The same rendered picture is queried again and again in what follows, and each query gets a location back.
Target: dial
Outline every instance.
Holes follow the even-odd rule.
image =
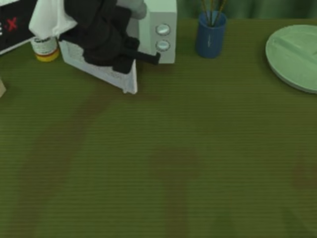
[[[166,40],[157,42],[157,50],[158,51],[167,51],[170,48],[170,43]]]
[[[170,26],[167,24],[161,24],[157,27],[157,33],[160,36],[166,36],[170,33]]]

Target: pen holder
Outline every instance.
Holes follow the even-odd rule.
[[[213,11],[212,22],[214,23],[218,11]],[[227,17],[221,13],[215,26],[210,27],[206,15],[202,12],[199,15],[198,31],[196,36],[196,52],[204,58],[216,58],[222,50],[222,43],[227,24]]]

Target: can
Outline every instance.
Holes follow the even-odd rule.
[[[51,62],[59,56],[59,48],[55,37],[39,39],[34,37],[31,45],[36,58],[42,62]]]

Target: table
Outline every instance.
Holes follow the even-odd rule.
[[[176,64],[139,63],[137,95],[30,45],[1,57],[0,237],[309,237],[317,98],[264,44],[315,22],[229,20],[222,55],[201,59],[180,21]]]

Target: oven door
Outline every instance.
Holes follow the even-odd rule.
[[[29,22],[37,0],[5,0],[0,3],[0,55],[29,42],[34,35]]]

